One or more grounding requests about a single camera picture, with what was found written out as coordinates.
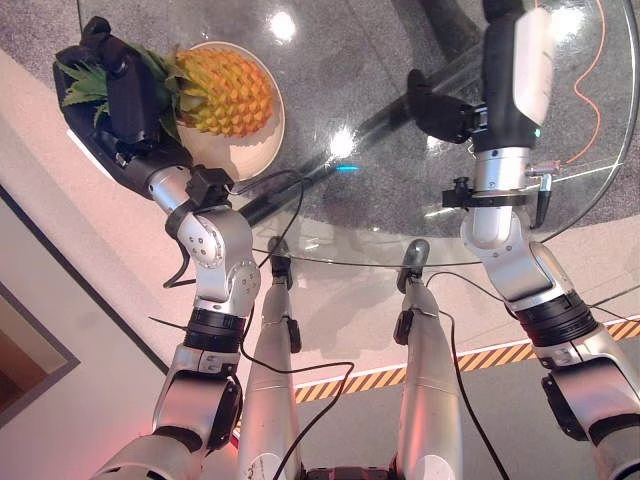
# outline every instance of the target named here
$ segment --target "orange cable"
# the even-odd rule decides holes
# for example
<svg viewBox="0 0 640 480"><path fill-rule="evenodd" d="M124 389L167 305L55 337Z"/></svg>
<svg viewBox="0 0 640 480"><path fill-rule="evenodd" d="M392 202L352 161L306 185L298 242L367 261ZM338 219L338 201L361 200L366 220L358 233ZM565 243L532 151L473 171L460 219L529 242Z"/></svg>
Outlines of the orange cable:
<svg viewBox="0 0 640 480"><path fill-rule="evenodd" d="M596 137L598 136L598 131L600 130L600 121L601 121L601 118L602 118L602 116L600 114L600 109L595 104L595 102L593 100L591 100L589 97L587 97L584 93L582 93L582 91L579 88L580 82L582 82L582 80L584 80L592 72L592 70L594 69L594 67L596 66L598 61L600 60L600 56L602 55L602 49L604 48L604 41L605 41L606 31L607 31L606 21L605 21L605 17L604 17L604 9L602 7L601 0L596 0L596 3L598 4L598 10L600 11L600 19L602 21L602 34L600 36L600 46L598 47L598 52L596 53L596 56L593 59L593 62L591 62L591 65L589 65L589 68L587 68L584 71L584 73L582 75L580 75L580 77L578 77L578 79L573 84L573 91L575 92L575 94L580 99L582 99L582 101L587 103L593 109L593 111L595 112L595 114L596 114L596 126L593 129L593 135L591 135L591 139L589 140L589 142L587 142L587 144L582 148L582 150L580 150L573 157L571 157L569 160L567 160L567 162L566 162L567 165L570 164L570 163L575 162L577 159L579 159L581 156L583 156L591 148L591 146L593 145L593 142L595 142Z"/></svg>

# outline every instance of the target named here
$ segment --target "pineapple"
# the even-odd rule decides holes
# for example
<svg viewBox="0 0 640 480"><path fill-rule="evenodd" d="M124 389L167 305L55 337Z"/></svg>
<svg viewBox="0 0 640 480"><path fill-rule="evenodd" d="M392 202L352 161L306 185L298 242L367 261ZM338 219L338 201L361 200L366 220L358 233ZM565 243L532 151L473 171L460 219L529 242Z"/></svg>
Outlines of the pineapple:
<svg viewBox="0 0 640 480"><path fill-rule="evenodd" d="M180 141L176 122L201 132L244 137L264 127L273 114L273 90L269 77L243 55L200 47L175 52L165 59L131 44L142 56L156 80L162 115L160 123ZM102 67L81 64L58 67L75 82L62 106L97 102L97 124L109 113L106 74Z"/></svg>
<svg viewBox="0 0 640 480"><path fill-rule="evenodd" d="M190 84L184 95L206 99L180 118L201 132L243 137L264 127L273 113L269 79L236 52L197 49L180 52L176 64Z"/></svg>

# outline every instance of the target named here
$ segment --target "plate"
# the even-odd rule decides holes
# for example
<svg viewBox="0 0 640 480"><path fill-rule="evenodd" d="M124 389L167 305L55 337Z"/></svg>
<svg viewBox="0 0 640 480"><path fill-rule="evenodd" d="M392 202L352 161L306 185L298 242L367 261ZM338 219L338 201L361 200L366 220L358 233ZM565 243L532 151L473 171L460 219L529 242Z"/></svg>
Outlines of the plate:
<svg viewBox="0 0 640 480"><path fill-rule="evenodd" d="M225 137L178 125L182 144L193 156L194 164L224 168L235 181L248 180L263 172L276 158L284 136L284 105L280 89L267 67L250 51L229 42L205 42L192 50L209 48L237 52L255 62L267 75L273 89L273 113L264 127L244 137Z"/></svg>

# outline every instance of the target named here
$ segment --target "yellow and black stripe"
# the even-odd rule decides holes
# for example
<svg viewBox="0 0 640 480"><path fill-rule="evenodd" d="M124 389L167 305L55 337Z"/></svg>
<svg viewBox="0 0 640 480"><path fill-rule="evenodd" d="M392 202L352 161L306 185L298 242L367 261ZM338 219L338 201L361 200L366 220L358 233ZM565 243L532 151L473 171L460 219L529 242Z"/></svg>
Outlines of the yellow and black stripe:
<svg viewBox="0 0 640 480"><path fill-rule="evenodd" d="M625 320L607 325L609 333L615 340L640 336L640 322ZM458 365L462 372L497 367L507 363L516 363L536 358L530 342L522 342L507 347L487 348L480 352L461 354ZM374 373L356 374L347 379L343 394L365 392L375 388L389 387L404 382L406 367L390 368ZM296 403L312 402L333 397L340 388L342 380L330 380L296 389Z"/></svg>

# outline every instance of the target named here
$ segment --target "round glass table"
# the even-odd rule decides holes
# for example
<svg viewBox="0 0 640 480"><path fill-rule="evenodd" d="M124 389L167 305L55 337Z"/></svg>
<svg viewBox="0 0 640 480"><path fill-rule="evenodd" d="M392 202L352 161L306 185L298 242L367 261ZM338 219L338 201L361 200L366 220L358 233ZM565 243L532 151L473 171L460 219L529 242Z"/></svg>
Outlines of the round glass table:
<svg viewBox="0 0 640 480"><path fill-rule="evenodd" d="M222 40L256 54L275 77L286 112L281 149L262 176L295 169L316 180L287 235L291 256L385 266L399 265L417 236L431 243L430 265L476 261L459 239L465 212L441 205L441 192L454 178L473 175L469 144L422 133L403 96L408 72L419 68L434 90L480 103L481 3L79 2L81 24L102 16L115 35L158 52ZM532 163L559 162L561 169L546 221L534 231L539 240L574 225L609 187L638 101L630 3L553 0L544 6L552 13L556 59L551 106ZM264 251L289 222L299 195L294 180L274 178L254 197L234 198L234 207L255 224L256 249ZM535 179L530 188L537 188Z"/></svg>

